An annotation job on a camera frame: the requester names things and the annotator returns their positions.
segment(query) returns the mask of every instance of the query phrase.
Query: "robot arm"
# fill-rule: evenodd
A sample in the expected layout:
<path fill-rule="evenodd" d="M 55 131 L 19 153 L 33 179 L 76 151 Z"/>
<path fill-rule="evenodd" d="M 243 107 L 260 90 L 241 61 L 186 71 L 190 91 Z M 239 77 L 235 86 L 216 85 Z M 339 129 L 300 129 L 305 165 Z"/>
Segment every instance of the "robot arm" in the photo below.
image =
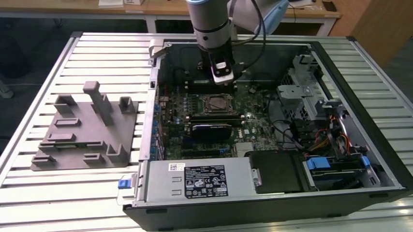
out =
<path fill-rule="evenodd" d="M 229 20 L 224 0 L 186 0 L 203 69 L 217 85 L 233 80 Z"/>
<path fill-rule="evenodd" d="M 203 70 L 208 72 L 215 84 L 221 85 L 236 80 L 245 67 L 235 64 L 229 39 L 228 11 L 232 22 L 247 30 L 271 33 L 283 17 L 287 0 L 186 0 L 188 14 L 193 26 L 201 53 Z M 256 8 L 263 13 L 260 23 Z"/>

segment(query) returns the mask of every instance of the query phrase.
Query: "cpu socket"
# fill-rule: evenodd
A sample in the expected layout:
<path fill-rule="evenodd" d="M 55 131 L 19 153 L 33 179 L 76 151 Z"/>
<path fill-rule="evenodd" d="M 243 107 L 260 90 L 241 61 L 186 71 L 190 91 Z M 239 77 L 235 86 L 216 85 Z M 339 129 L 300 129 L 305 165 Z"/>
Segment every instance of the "cpu socket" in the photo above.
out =
<path fill-rule="evenodd" d="M 203 97 L 204 114 L 232 114 L 232 97 L 228 94 L 215 94 Z"/>

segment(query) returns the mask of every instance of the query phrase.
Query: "black plastic front panel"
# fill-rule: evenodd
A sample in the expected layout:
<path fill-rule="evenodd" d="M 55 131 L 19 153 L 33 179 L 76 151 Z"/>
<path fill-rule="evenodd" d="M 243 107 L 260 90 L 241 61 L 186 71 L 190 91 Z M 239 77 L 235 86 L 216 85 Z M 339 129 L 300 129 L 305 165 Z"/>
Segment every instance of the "black plastic front panel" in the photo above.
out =
<path fill-rule="evenodd" d="M 348 215 L 371 204 L 384 202 L 402 191 L 328 195 L 265 201 L 184 204 L 169 207 L 130 208 L 124 213 L 146 231 L 265 223 Z"/>
<path fill-rule="evenodd" d="M 354 112 L 352 116 L 358 118 L 367 136 L 404 189 L 261 201 L 203 204 L 193 204 L 192 201 L 188 201 L 184 205 L 168 207 L 132 208 L 129 205 L 125 205 L 125 214 L 137 222 L 144 230 L 201 228 L 304 218 L 339 217 L 371 204 L 394 201 L 413 193 L 411 174 L 383 137 L 320 44 L 317 42 L 303 41 L 268 42 L 268 44 L 271 43 L 311 44 L 333 84 Z"/>

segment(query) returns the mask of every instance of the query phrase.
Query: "power supply label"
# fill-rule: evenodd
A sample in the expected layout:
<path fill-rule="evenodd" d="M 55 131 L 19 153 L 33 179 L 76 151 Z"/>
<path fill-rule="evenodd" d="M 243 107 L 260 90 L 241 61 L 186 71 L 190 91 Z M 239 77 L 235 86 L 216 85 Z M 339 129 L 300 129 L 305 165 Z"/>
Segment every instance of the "power supply label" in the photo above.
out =
<path fill-rule="evenodd" d="M 225 197 L 225 168 L 223 165 L 185 167 L 185 198 Z"/>

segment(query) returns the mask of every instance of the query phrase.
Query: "desk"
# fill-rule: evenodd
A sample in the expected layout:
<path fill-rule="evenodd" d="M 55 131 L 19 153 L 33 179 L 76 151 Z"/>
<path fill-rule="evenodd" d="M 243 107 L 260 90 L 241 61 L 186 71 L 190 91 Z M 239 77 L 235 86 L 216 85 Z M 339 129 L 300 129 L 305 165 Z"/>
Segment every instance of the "desk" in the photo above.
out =
<path fill-rule="evenodd" d="M 315 9 L 287 9 L 281 22 L 321 24 L 316 35 L 327 36 L 340 13 L 325 11 L 320 0 L 316 0 L 315 6 Z M 185 0 L 149 0 L 145 14 L 149 33 L 156 32 L 156 20 L 189 20 Z"/>
<path fill-rule="evenodd" d="M 1 0 L 0 17 L 18 18 L 81 18 L 81 19 L 142 19 L 148 33 L 156 33 L 156 20 L 188 20 L 185 0 L 145 0 L 141 5 L 98 9 L 98 0 Z M 281 22 L 321 24 L 316 35 L 327 36 L 339 12 L 323 9 L 288 9 Z"/>

